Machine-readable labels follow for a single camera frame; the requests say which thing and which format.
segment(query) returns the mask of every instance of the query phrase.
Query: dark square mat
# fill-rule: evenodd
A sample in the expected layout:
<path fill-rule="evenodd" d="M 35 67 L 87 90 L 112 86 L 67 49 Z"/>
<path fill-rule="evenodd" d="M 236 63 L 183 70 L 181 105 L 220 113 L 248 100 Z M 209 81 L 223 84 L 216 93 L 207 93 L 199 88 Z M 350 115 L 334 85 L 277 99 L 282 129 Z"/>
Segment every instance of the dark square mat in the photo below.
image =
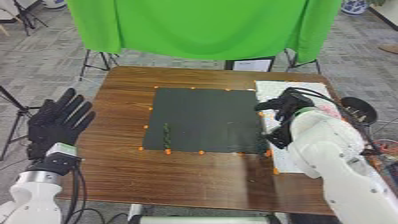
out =
<path fill-rule="evenodd" d="M 156 89 L 143 148 L 257 153 L 255 103 L 252 91 Z"/>

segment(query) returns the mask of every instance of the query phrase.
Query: wooden table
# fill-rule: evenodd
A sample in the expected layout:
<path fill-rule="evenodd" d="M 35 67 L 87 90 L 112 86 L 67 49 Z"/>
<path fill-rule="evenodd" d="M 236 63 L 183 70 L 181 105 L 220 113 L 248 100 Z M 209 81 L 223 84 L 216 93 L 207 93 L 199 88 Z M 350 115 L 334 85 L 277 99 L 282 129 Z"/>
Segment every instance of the wooden table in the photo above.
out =
<path fill-rule="evenodd" d="M 319 75 L 152 67 L 110 71 L 94 100 L 97 117 L 78 141 L 88 200 L 332 215 L 321 180 L 273 175 L 270 158 L 138 150 L 154 86 L 245 90 L 254 80 L 323 82 L 334 95 Z"/>

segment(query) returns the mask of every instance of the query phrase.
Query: white wall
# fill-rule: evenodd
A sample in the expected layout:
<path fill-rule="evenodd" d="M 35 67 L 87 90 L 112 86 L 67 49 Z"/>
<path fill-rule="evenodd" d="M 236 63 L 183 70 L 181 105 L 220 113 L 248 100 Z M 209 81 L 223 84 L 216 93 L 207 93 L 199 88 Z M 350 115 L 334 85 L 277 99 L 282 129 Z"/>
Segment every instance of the white wall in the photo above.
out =
<path fill-rule="evenodd" d="M 398 26 L 398 0 L 387 0 L 385 4 L 374 7 L 374 10 Z"/>
<path fill-rule="evenodd" d="M 26 8 L 35 2 L 37 0 L 17 0 L 21 6 Z M 8 12 L 17 15 L 17 10 L 16 10 L 16 6 L 14 6 L 14 1 L 12 0 L 0 0 L 0 8 L 7 9 Z M 3 12 L 3 10 L 0 10 L 0 20 L 10 20 L 12 17 L 8 15 L 7 12 Z"/>

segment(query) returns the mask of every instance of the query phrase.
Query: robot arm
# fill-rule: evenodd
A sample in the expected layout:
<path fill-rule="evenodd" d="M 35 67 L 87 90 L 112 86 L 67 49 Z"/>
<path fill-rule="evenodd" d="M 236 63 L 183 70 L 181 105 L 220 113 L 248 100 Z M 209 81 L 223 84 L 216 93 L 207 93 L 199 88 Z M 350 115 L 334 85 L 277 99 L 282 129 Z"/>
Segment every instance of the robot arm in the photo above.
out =
<path fill-rule="evenodd" d="M 71 170 L 76 176 L 80 158 L 72 145 L 94 120 L 96 114 L 88 112 L 90 107 L 74 89 L 67 89 L 56 102 L 44 101 L 39 112 L 28 120 L 32 144 L 26 155 L 32 165 L 10 187 L 14 201 L 0 206 L 0 223 L 60 223 L 62 215 L 53 197 L 62 190 L 60 176 Z"/>
<path fill-rule="evenodd" d="M 360 155 L 366 144 L 353 126 L 312 107 L 293 89 L 255 106 L 264 109 L 277 111 L 280 121 L 266 139 L 287 149 L 305 175 L 321 177 L 325 201 L 342 224 L 398 223 L 396 196 Z"/>

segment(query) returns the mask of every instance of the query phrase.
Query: white paper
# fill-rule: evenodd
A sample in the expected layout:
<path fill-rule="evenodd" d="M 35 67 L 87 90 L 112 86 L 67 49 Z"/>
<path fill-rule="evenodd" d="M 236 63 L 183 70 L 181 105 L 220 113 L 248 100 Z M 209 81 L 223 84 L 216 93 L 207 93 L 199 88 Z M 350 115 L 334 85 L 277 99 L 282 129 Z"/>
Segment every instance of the white paper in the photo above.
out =
<path fill-rule="evenodd" d="M 271 62 L 270 59 L 234 61 L 232 70 L 268 72 L 270 62 Z"/>
<path fill-rule="evenodd" d="M 264 102 L 266 100 L 273 99 L 279 97 L 284 89 L 287 87 L 302 87 L 316 92 L 319 92 L 327 97 L 330 97 L 330 94 L 327 92 L 327 87 L 323 83 L 309 83 L 309 82 L 279 82 L 279 81 L 255 81 L 255 88 L 257 88 L 257 101 Z M 327 110 L 330 113 L 339 116 L 337 108 L 334 104 L 321 100 L 316 97 L 305 96 L 311 98 L 314 102 L 314 106 L 321 109 Z M 270 132 L 271 128 L 279 126 L 279 121 L 273 119 L 275 113 L 271 110 L 263 111 L 263 124 L 264 124 L 264 131 Z M 302 173 L 300 169 L 295 166 L 295 163 L 289 158 L 289 153 L 286 149 L 279 149 L 271 144 L 270 148 L 273 151 L 273 166 L 279 170 L 280 173 Z"/>

